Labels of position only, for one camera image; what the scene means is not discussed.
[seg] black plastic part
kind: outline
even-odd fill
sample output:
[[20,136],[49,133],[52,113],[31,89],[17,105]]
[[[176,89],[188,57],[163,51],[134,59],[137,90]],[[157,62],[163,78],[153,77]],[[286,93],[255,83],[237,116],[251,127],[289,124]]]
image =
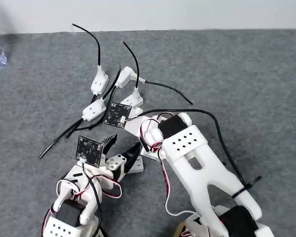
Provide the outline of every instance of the black plastic part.
[[186,129],[187,125],[178,115],[174,115],[171,118],[162,121],[158,125],[158,128],[161,130],[163,138],[166,139]]
[[111,149],[111,147],[115,144],[115,142],[117,141],[117,134],[112,135],[104,140],[101,141],[101,143],[103,143],[104,148],[103,148],[103,154],[107,154],[109,152],[109,150]]
[[127,162],[124,166],[124,173],[127,174],[129,170],[133,167],[134,163],[137,160],[137,157],[140,153],[140,147],[141,143],[137,142],[133,147],[125,151],[122,156],[124,156],[127,159]]
[[149,152],[149,147],[148,147],[147,143],[143,140],[142,137],[139,138],[139,141],[140,141],[140,143],[142,144],[144,150],[145,150],[146,152]]
[[56,219],[70,226],[78,227],[80,226],[80,214],[83,212],[84,208],[82,204],[76,201],[65,200],[56,214]]
[[86,159],[86,163],[99,168],[102,151],[103,144],[101,142],[79,136],[75,158],[77,160],[80,158]]
[[257,237],[258,226],[249,211],[243,206],[235,206],[219,217],[226,226],[230,237]]

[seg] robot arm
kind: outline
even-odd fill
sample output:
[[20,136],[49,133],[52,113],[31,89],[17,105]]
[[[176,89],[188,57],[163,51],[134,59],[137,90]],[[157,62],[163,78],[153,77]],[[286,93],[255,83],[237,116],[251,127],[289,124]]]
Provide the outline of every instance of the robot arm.
[[[90,142],[92,149],[98,150],[93,140],[83,138],[79,141],[83,143]],[[95,150],[88,149],[88,144],[85,145],[84,151],[88,154]],[[126,173],[141,172],[142,170],[133,170],[133,164],[138,161],[140,152],[140,144],[136,144],[126,152],[115,155],[106,159],[107,146],[101,154],[99,167],[87,162],[86,159],[81,158],[72,167],[72,169],[57,183],[58,198],[52,205],[49,214],[45,217],[42,226],[42,237],[54,236],[72,236],[72,237],[102,237],[102,232],[95,233],[99,224],[99,219],[94,213],[99,208],[102,202],[102,194],[106,194],[112,198],[119,198],[122,195],[119,181]],[[86,173],[94,184],[96,193],[90,187],[89,180],[84,174]],[[111,190],[113,185],[120,187],[120,195],[111,195],[105,190]]]
[[[144,125],[143,121],[146,119],[148,118],[136,118],[128,122],[130,123],[128,126],[131,127],[132,125],[134,130],[135,124]],[[196,215],[200,217],[202,224],[202,226],[199,225],[199,228],[196,228],[198,232],[195,233],[195,236],[207,236],[208,229],[215,237],[230,236],[230,227],[226,226],[227,224],[224,224],[221,220],[221,216],[226,213],[226,209],[222,211],[219,207],[215,209],[211,206],[207,186],[215,185],[230,196],[243,190],[244,186],[233,173],[224,167],[208,146],[203,134],[195,125],[192,125],[190,117],[186,113],[181,113],[178,116],[165,119],[160,124],[155,123],[150,128],[146,126],[144,132],[141,133],[147,144],[162,143],[158,152],[160,159],[166,159],[169,162],[189,193]],[[151,158],[155,157],[155,154],[156,152],[153,151],[147,152],[147,155]],[[193,168],[189,163],[190,159],[197,160],[201,165],[201,169]],[[252,219],[254,224],[261,217],[261,208],[247,190],[238,194],[234,200],[239,206],[245,207],[241,211],[248,212],[249,219]],[[256,237],[273,236],[268,227],[260,224],[256,227],[254,224],[251,232]]]

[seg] white connector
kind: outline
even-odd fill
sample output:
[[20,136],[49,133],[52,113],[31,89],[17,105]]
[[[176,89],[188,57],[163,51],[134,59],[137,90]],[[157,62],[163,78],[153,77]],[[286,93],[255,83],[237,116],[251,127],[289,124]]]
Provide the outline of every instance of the white connector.
[[82,118],[83,120],[92,121],[100,114],[102,114],[105,109],[106,107],[104,104],[104,100],[102,98],[98,99],[82,111]]
[[107,84],[109,82],[109,76],[102,69],[102,66],[98,66],[98,72],[92,82],[91,91],[94,95],[102,95]]
[[[137,80],[137,73],[132,71],[132,73],[130,74],[130,80],[134,80],[136,81]],[[142,83],[145,83],[145,79],[139,77],[139,82],[142,82]]]
[[125,67],[119,74],[119,77],[116,82],[117,88],[123,88],[127,85],[128,82],[130,82],[130,75],[133,72],[133,69],[130,67]]
[[123,105],[130,105],[134,108],[141,106],[144,103],[143,98],[140,96],[138,88],[134,88],[134,92],[125,98],[121,104]]

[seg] black cable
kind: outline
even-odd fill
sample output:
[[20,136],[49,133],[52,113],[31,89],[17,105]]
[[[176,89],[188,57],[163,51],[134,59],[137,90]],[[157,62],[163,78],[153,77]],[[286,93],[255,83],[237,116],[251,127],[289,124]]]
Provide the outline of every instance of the black cable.
[[98,39],[91,32],[87,31],[85,28],[82,28],[81,26],[78,26],[76,24],[73,24],[73,26],[87,32],[90,36],[93,37],[93,39],[95,39],[95,41],[98,44],[98,65],[100,66],[101,65],[101,49],[100,49],[100,43],[99,43]]
[[[97,99],[97,95],[93,95],[92,100],[91,100],[91,104],[92,104],[96,99]],[[74,133],[74,131],[80,126],[80,124],[81,124],[82,122],[83,122],[83,120],[82,120],[80,123],[77,123],[76,126],[73,127],[73,128],[69,131],[69,133],[68,133],[68,135],[66,136],[66,138],[69,138],[69,137]]]
[[97,233],[99,232],[99,229],[100,229],[100,226],[101,226],[101,216],[102,216],[102,212],[101,212],[101,205],[100,205],[100,200],[99,200],[99,196],[98,196],[98,192],[91,180],[91,178],[87,175],[87,173],[85,172],[85,169],[84,169],[84,163],[82,163],[82,171],[84,173],[84,175],[87,177],[88,179],[88,182],[90,184],[90,186],[92,187],[93,189],[93,192],[94,192],[94,196],[95,196],[95,199],[97,201],[97,206],[98,206],[98,212],[99,212],[99,223],[98,223],[98,226],[97,226],[97,229],[95,230],[95,233],[94,233],[94,236],[97,235]]
[[73,125],[71,125],[69,128],[67,128],[62,134],[60,134],[51,144],[49,144],[48,147],[46,147],[46,149],[40,154],[40,156],[38,157],[38,159],[42,159],[43,156],[64,136],[67,134],[67,132],[69,132],[73,127],[76,126],[76,124],[80,123],[81,121],[83,121],[83,119],[79,119],[77,122],[75,122]]
[[115,79],[114,79],[112,85],[110,86],[110,88],[107,90],[107,92],[106,92],[106,93],[104,94],[104,96],[102,97],[103,100],[104,100],[104,99],[109,95],[109,93],[113,90],[113,87],[115,86],[115,84],[116,84],[116,82],[117,82],[117,80],[118,80],[118,78],[119,78],[120,71],[121,71],[121,66],[119,66],[119,70],[118,70],[118,72],[117,72],[117,75],[116,75],[116,77],[115,77]]
[[116,86],[114,86],[113,89],[112,89],[112,92],[111,92],[111,95],[110,95],[110,98],[109,98],[109,101],[108,101],[108,106],[107,106],[107,108],[106,108],[106,110],[105,110],[103,116],[102,116],[102,117],[101,117],[101,118],[100,118],[95,124],[92,124],[92,125],[90,125],[90,126],[86,126],[86,127],[80,127],[80,128],[77,128],[77,129],[75,129],[75,131],[86,130],[86,129],[91,130],[91,129],[93,129],[94,127],[96,127],[96,126],[100,125],[101,123],[103,123],[104,118],[105,118],[105,116],[106,116],[106,114],[107,114],[107,112],[108,112],[108,109],[109,109],[109,107],[110,107],[110,104],[111,104],[111,101],[112,101],[113,95],[114,95],[114,93],[115,93],[115,90],[116,90]]
[[179,90],[175,89],[172,86],[165,85],[165,84],[162,84],[162,83],[156,83],[156,82],[152,82],[152,81],[148,81],[148,80],[145,80],[145,83],[152,84],[152,85],[160,85],[160,86],[169,88],[171,90],[174,90],[176,93],[178,93],[179,95],[181,95],[186,101],[188,101],[191,105],[193,105],[193,103],[182,92],[180,92]]
[[223,138],[222,138],[222,132],[221,132],[221,128],[219,126],[219,123],[218,123],[218,120],[217,118],[210,112],[208,111],[205,111],[205,110],[199,110],[199,109],[156,109],[156,110],[148,110],[148,111],[145,111],[145,112],[142,112],[141,114],[139,114],[138,116],[136,116],[135,118],[137,117],[140,117],[140,116],[143,116],[143,115],[146,115],[146,114],[150,114],[150,113],[155,113],[155,112],[199,112],[199,113],[203,113],[203,114],[206,114],[206,115],[209,115],[215,122],[215,126],[216,126],[216,130],[217,130],[217,134],[218,134],[218,138],[219,138],[219,141],[222,145],[222,148],[223,148],[223,151],[225,152],[232,168],[234,169],[234,171],[236,172],[240,182],[246,186],[246,182],[244,181],[244,178],[243,176],[241,175],[241,172],[240,170],[238,169],[237,165],[235,164],[233,158],[231,157],[226,145],[225,145],[225,142],[223,141]]
[[123,41],[123,44],[126,46],[126,48],[130,51],[130,53],[132,54],[132,56],[135,59],[136,68],[137,68],[136,88],[138,88],[138,82],[139,82],[139,65],[138,65],[137,58],[136,58],[135,54],[133,53],[133,51],[130,49],[130,47],[124,41]]

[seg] white plastic part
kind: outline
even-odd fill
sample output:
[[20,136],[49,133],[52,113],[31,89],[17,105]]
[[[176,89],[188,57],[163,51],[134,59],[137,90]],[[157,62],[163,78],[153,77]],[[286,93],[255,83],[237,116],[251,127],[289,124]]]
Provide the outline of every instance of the white plastic part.
[[[84,167],[85,167],[85,171],[86,171],[87,175],[90,177],[92,177],[93,175],[102,174],[102,175],[106,175],[110,178],[113,178],[113,173],[110,170],[106,169],[106,167],[96,168],[96,167],[88,165],[86,163],[84,164]],[[76,184],[80,187],[81,190],[83,190],[84,187],[86,187],[86,185],[88,184],[88,179],[86,178],[86,176],[84,174],[77,176],[76,174],[79,174],[79,173],[83,174],[81,161],[78,161],[77,164],[68,172],[68,174],[65,176],[65,179],[77,180]],[[109,180],[103,179],[103,178],[99,178],[99,181],[100,182],[98,182],[98,179],[93,179],[93,183],[94,183],[94,186],[97,190],[99,200],[100,200],[100,202],[102,202],[102,188],[112,189],[113,183],[110,182]],[[53,209],[56,212],[59,211],[60,206],[64,200],[72,197],[71,191],[72,190],[71,190],[70,186],[66,185],[66,183],[63,182],[63,184],[60,187],[60,194],[59,194],[58,198],[56,199],[55,203],[53,204]],[[81,199],[79,202],[86,204],[85,209],[83,210],[83,212],[80,215],[80,223],[82,225],[86,225],[88,220],[90,219],[90,217],[95,213],[95,211],[97,209],[97,202],[94,197],[94,192],[91,188],[87,189],[84,193],[82,193],[82,195],[80,197],[81,197]]]
[[[197,213],[204,218],[213,234],[227,237],[227,229],[211,207],[207,186],[215,185],[232,196],[243,188],[241,182],[224,167],[195,125],[165,139],[162,150],[189,193]],[[186,159],[185,155],[191,152],[202,166],[200,170],[194,169]],[[261,208],[248,191],[242,192],[234,200],[246,207],[254,220],[261,217]]]
[[92,121],[99,115],[104,113],[105,109],[106,107],[104,104],[104,100],[102,98],[98,99],[82,111],[82,118],[83,120]]
[[[227,212],[229,208],[226,208],[224,206],[216,206],[213,207],[214,211],[220,216]],[[199,216],[198,214],[193,214],[189,216],[185,221],[185,226],[188,229],[188,231],[191,232],[191,235],[195,235],[197,237],[208,237],[208,224],[205,222],[204,218],[202,216]],[[255,231],[256,237],[274,237],[271,229],[268,226],[265,226],[263,224],[257,223],[258,229]],[[211,237],[220,237],[218,235],[215,235],[210,231]]]
[[140,173],[143,171],[144,171],[143,158],[141,156],[138,156],[133,167],[128,171],[127,174]]
[[[130,80],[134,80],[134,81],[137,80],[137,73],[136,72],[132,71],[132,73],[130,74]],[[145,83],[145,81],[146,81],[145,79],[139,77],[139,82]]]
[[86,225],[72,227],[65,222],[50,216],[44,229],[44,237],[91,237],[94,235],[98,224],[98,218],[91,216]]
[[138,88],[135,88],[135,87],[134,87],[134,92],[121,102],[121,104],[123,105],[130,105],[135,108],[141,106],[143,103],[144,103],[144,100],[141,97]]
[[111,171],[115,171],[119,167],[121,168],[119,178],[117,179],[118,182],[120,182],[125,176],[124,165],[126,162],[127,162],[127,159],[124,156],[122,156],[121,154],[111,157],[106,162],[106,168]]
[[109,76],[102,69],[102,66],[98,66],[98,71],[91,85],[91,91],[94,95],[102,95],[107,84],[109,82]]
[[127,85],[127,83],[130,81],[130,75],[133,72],[133,69],[130,67],[125,67],[119,74],[119,77],[116,82],[117,88],[123,88]]
[[192,125],[192,120],[187,113],[179,113],[178,116],[186,123],[188,127]]

